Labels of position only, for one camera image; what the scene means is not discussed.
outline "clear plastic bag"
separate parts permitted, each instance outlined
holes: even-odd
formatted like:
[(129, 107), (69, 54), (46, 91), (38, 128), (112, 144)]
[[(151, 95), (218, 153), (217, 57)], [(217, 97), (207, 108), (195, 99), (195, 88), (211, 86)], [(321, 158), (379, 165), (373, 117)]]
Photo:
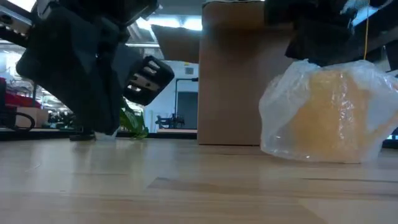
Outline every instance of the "clear plastic bag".
[(398, 80), (365, 60), (294, 62), (260, 100), (261, 149), (311, 162), (374, 159), (398, 126)]

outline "wooden table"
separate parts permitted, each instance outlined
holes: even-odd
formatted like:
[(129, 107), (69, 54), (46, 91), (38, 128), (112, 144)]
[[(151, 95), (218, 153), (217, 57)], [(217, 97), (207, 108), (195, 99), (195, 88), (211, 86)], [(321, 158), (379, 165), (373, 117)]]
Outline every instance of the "wooden table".
[(308, 164), (191, 140), (0, 142), (0, 223), (397, 223), (398, 151)]

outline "yellow string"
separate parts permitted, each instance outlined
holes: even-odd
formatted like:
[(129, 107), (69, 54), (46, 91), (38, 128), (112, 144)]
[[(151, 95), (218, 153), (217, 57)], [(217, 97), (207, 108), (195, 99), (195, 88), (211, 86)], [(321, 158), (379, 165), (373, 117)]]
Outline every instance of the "yellow string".
[(366, 35), (365, 35), (365, 54), (363, 60), (366, 60), (366, 55), (368, 54), (368, 31), (369, 31), (369, 7), (371, 5), (371, 0), (368, 1), (368, 16), (366, 18)]

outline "cardboard box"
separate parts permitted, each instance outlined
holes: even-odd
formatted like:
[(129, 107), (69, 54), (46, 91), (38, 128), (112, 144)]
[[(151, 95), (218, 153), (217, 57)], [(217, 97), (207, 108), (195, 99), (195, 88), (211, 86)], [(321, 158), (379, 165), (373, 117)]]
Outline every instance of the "cardboard box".
[(260, 144), (259, 100), (292, 63), (292, 29), (266, 28), (263, 4), (205, 4), (202, 32), (152, 26), (166, 60), (199, 63), (199, 144)]
[[(45, 122), (49, 120), (49, 111), (42, 110), (38, 108), (28, 108), (28, 107), (18, 107), (17, 112), (28, 114), (31, 116), (35, 122), (35, 128), (41, 128)], [(21, 128), (28, 128), (30, 127), (29, 119), (23, 116), (16, 116), (15, 125)]]

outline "desk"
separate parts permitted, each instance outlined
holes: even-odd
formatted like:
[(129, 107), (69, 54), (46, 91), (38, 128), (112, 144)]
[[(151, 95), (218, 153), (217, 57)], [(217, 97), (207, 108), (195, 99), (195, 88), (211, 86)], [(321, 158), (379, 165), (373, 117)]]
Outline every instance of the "desk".
[(0, 142), (0, 217), (16, 223), (396, 223), (398, 151), (309, 164), (192, 140)]

